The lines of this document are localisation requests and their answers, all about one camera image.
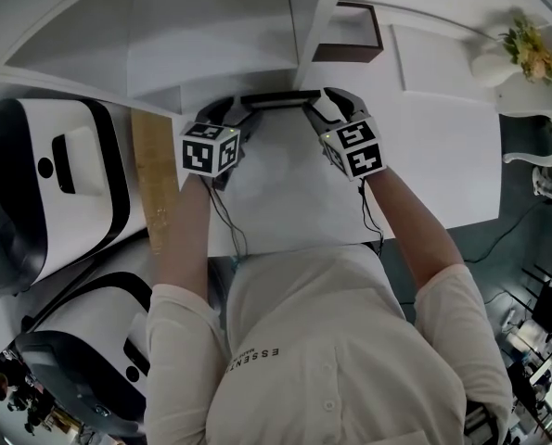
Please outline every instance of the flower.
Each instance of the flower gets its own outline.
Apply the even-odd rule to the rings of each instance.
[[[542,41],[542,35],[526,18],[515,19],[515,28],[504,33],[503,47],[511,56],[513,64],[519,64],[525,78],[534,83],[552,83],[552,52]]]

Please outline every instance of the device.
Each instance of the device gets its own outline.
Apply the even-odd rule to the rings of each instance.
[[[131,241],[15,341],[68,413],[113,437],[145,435],[153,272],[148,239]]]
[[[26,290],[145,225],[129,109],[0,101],[0,293]]]
[[[302,110],[319,136],[329,161],[350,181],[385,170],[387,162],[379,129],[364,101],[336,87],[326,87],[324,92],[346,121],[328,121],[313,103],[304,103]]]

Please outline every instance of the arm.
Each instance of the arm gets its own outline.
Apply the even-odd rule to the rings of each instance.
[[[405,183],[387,169],[367,178],[416,279],[416,328],[507,430],[512,392],[480,291],[457,247]]]
[[[160,253],[159,284],[180,286],[208,301],[210,194],[201,178],[185,181]]]
[[[210,196],[189,175],[160,253],[148,313],[150,445],[205,443],[205,423],[225,370],[218,314],[208,305]]]
[[[418,289],[446,267],[463,263],[451,236],[391,168],[373,173],[366,180],[395,233]]]

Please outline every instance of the white vase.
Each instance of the white vase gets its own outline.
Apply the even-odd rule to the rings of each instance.
[[[471,74],[483,87],[496,87],[521,71],[521,66],[511,63],[508,56],[487,53],[471,62]]]

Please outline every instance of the fiducial marker cube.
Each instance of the fiducial marker cube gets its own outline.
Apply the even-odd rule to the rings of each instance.
[[[379,129],[372,117],[323,133],[320,140],[331,163],[350,181],[387,168]]]
[[[240,130],[190,122],[179,135],[183,168],[215,178],[237,164]]]

